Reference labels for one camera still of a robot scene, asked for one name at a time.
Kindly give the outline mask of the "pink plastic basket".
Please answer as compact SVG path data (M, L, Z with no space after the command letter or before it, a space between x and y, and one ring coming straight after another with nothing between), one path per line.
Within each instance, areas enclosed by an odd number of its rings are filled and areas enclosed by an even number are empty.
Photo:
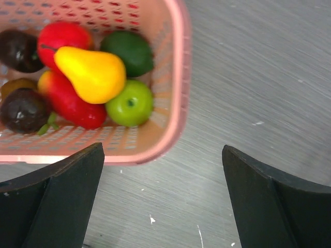
M139 127L107 120L85 130L57 119L58 129L44 135L16 134L1 127L1 162L51 164L97 142L106 165L138 165L169 150L184 129L191 78L191 22L184 1L1 1L1 30L37 35L56 21L90 31L95 45L114 30L143 35L154 53L154 69L140 80L154 95L150 119Z

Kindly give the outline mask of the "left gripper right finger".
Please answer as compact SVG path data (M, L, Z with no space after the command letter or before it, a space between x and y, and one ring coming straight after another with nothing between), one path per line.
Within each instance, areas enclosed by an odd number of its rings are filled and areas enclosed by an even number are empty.
M330 247L330 187L225 145L222 164L242 247Z

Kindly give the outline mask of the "dark green toy avocado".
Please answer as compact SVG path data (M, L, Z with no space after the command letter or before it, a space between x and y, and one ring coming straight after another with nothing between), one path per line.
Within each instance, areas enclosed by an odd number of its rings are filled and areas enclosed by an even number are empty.
M142 76L154 68L153 51L147 40L127 30L113 31L100 43L100 50L117 55L129 78Z

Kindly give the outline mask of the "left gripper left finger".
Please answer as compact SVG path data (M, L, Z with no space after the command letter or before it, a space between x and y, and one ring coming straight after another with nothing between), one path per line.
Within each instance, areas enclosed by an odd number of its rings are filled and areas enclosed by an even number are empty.
M1 247L82 247L103 165L94 143L1 182Z

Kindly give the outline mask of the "red toy apple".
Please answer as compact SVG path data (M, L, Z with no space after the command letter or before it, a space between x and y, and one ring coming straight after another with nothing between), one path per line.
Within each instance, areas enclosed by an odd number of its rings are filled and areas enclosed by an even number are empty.
M72 46L86 50L94 49L92 35L80 25L61 21L45 26L37 39L37 53L45 66L59 74L61 74L61 71L54 62L54 51L43 48L43 45L55 49L63 46Z

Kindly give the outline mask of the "red yellow toy mango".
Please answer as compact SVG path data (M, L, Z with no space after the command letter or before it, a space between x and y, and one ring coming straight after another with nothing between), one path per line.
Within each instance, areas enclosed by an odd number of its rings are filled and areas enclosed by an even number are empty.
M106 120L104 105L83 101L64 75L52 70L45 71L39 78L38 90L46 97L55 112L77 126L97 129Z

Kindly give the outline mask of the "light green toy apple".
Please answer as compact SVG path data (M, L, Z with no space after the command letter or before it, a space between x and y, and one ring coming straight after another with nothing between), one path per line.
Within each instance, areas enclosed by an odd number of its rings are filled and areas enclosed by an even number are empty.
M138 80L127 80L124 89L105 104L110 119L117 125L135 127L145 123L153 111L153 94Z

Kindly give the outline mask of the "dark brown toy fruit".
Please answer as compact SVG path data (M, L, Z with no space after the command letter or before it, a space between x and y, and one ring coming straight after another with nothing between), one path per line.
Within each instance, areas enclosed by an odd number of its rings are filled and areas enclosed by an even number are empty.
M43 69L37 53L37 37L15 29L2 31L1 63L22 73Z

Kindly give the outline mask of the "yellow toy pear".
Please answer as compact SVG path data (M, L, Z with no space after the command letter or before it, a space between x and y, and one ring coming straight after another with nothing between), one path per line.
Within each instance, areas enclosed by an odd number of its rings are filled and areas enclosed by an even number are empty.
M126 83L125 65L111 53L63 46L55 52L54 61L77 95L90 104L110 101Z

